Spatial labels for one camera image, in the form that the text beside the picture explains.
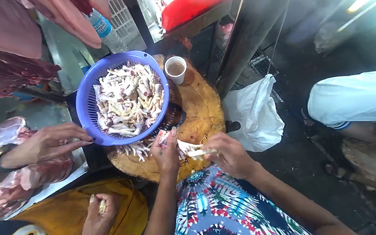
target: white shirt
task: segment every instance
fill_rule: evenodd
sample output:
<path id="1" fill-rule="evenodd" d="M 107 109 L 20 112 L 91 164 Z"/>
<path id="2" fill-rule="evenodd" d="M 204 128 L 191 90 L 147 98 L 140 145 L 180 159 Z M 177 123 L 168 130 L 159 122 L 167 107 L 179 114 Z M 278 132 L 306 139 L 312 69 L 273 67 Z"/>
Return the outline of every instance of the white shirt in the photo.
<path id="1" fill-rule="evenodd" d="M 376 121 L 376 71 L 316 83 L 307 108 L 312 118 L 334 129 L 351 121 Z"/>

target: water bottle label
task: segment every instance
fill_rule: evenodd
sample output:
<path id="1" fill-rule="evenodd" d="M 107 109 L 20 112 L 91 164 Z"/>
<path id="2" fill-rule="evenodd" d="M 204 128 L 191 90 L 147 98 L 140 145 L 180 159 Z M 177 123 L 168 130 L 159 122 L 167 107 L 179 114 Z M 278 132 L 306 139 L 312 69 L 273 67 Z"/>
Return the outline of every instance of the water bottle label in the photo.
<path id="1" fill-rule="evenodd" d="M 112 26 L 109 21 L 101 16 L 99 21 L 92 25 L 100 38 L 105 38 L 111 32 Z"/>

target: white plastic bag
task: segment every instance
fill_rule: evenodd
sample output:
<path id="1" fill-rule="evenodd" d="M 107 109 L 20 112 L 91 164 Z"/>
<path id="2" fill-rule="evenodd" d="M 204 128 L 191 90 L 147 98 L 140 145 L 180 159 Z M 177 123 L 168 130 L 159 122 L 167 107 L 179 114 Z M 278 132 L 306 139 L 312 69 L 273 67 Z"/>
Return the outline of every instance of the white plastic bag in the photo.
<path id="1" fill-rule="evenodd" d="M 243 89 L 230 91 L 223 100 L 225 119 L 241 125 L 240 130 L 227 134 L 248 151 L 263 152 L 281 141 L 285 124 L 269 96 L 274 83 L 274 76 L 268 74 Z"/>

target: plastic water bottle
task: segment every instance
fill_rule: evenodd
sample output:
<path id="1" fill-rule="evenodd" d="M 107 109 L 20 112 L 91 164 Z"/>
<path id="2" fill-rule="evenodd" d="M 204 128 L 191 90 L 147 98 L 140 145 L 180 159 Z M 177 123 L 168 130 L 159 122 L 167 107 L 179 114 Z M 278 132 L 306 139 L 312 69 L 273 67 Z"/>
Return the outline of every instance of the plastic water bottle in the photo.
<path id="1" fill-rule="evenodd" d="M 96 9 L 92 8 L 91 17 L 88 17 L 101 41 L 112 51 L 112 53 L 119 53 L 127 51 L 127 47 L 112 28 L 110 22 L 103 17 Z"/>

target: red container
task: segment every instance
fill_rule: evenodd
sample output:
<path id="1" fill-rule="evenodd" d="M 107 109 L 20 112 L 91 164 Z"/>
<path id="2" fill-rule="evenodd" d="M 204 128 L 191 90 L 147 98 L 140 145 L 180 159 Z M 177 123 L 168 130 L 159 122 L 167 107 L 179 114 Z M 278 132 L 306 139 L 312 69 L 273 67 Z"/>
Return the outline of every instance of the red container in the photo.
<path id="1" fill-rule="evenodd" d="M 205 13 L 223 0 L 174 0 L 162 12 L 162 27 L 167 31 Z"/>

